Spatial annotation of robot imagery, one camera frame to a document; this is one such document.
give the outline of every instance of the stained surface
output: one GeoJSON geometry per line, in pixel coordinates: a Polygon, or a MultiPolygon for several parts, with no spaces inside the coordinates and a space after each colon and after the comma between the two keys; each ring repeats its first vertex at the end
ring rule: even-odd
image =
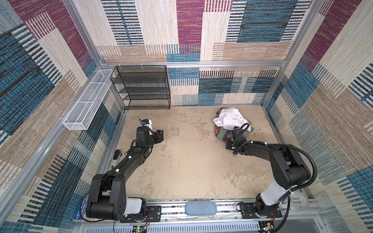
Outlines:
{"type": "MultiPolygon", "coordinates": [[[[260,106],[236,106],[255,128],[248,139],[275,143],[260,106]]],[[[164,130],[164,141],[126,183],[127,196],[170,198],[254,198],[273,180],[268,161],[225,149],[213,133],[221,106],[171,107],[171,110],[131,110],[118,149],[127,151],[136,137],[139,118],[164,130]]]]}

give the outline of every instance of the white cloth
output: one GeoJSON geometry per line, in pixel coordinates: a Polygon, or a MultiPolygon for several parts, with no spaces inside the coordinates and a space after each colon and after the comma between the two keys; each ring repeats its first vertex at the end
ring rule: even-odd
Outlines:
{"type": "Polygon", "coordinates": [[[214,119],[217,126],[223,127],[227,130],[233,130],[235,126],[241,127],[243,124],[248,123],[248,121],[239,113],[237,108],[224,108],[220,111],[219,117],[214,119]]]}

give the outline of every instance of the white wire basket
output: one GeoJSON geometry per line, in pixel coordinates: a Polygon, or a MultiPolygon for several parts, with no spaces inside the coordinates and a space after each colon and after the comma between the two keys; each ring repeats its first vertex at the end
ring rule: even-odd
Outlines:
{"type": "Polygon", "coordinates": [[[69,130],[87,130],[111,85],[113,70],[99,70],[63,124],[69,130]]]}

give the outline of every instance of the black mesh shelf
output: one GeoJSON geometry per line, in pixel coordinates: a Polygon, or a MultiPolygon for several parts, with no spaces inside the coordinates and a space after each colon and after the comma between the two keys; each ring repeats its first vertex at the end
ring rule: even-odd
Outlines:
{"type": "Polygon", "coordinates": [[[112,82],[127,110],[170,109],[166,66],[116,66],[112,82]]]}

